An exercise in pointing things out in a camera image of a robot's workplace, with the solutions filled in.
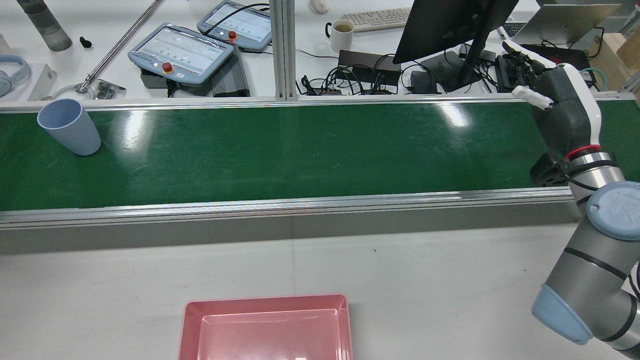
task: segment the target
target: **gray bottle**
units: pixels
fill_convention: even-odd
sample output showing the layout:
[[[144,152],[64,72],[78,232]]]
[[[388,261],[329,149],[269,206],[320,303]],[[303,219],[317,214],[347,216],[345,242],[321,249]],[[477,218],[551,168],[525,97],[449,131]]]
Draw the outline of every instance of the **gray bottle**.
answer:
[[[29,16],[47,47],[52,51],[66,50],[71,46],[71,39],[53,16],[44,0],[17,0],[18,4]]]

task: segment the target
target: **red ring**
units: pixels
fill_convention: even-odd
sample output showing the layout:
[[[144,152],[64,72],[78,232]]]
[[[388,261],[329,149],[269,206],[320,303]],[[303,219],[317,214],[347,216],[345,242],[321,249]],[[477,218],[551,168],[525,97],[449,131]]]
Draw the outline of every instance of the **red ring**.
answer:
[[[587,145],[587,146],[583,146],[583,147],[579,147],[578,149],[573,150],[572,152],[569,152],[564,159],[566,161],[571,161],[571,157],[573,155],[576,155],[578,152],[580,151],[585,151],[585,150],[589,150],[589,149],[596,149],[597,151],[602,150],[602,147],[600,145]]]

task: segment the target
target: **mug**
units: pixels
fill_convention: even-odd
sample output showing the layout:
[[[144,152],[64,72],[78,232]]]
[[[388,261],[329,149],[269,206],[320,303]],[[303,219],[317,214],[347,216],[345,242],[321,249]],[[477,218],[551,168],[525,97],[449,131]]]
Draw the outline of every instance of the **mug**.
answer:
[[[42,108],[38,125],[67,149],[82,156],[100,149],[100,134],[84,107],[73,99],[60,99]]]
[[[340,50],[351,49],[351,41],[353,40],[353,24],[344,19],[327,22],[324,25],[324,34],[331,40],[331,50],[339,53]]]

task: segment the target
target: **plastic cup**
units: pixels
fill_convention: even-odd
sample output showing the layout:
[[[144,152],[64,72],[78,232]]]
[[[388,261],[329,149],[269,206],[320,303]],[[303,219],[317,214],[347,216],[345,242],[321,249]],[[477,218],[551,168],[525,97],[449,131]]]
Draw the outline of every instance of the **plastic cup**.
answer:
[[[73,99],[56,100],[40,110],[38,125],[67,149],[82,156],[100,149],[100,135],[89,114]]]

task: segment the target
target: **plastic tray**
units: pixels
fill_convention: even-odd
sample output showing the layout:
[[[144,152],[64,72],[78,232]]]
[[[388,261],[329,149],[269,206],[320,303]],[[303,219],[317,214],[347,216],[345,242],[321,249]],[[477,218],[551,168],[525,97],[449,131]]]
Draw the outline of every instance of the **plastic tray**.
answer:
[[[179,360],[352,360],[341,294],[192,301]]]

